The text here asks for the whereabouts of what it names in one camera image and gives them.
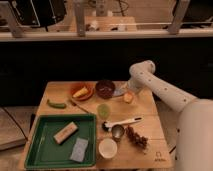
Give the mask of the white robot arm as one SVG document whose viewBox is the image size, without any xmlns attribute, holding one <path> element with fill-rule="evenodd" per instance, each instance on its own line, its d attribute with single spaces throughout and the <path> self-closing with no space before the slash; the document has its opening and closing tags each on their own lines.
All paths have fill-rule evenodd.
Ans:
<svg viewBox="0 0 213 171">
<path fill-rule="evenodd" d="M 179 113 L 175 171 L 213 171 L 213 100 L 198 98 L 154 75 L 151 60 L 130 66 L 127 87 L 139 93 L 149 88 Z"/>
</svg>

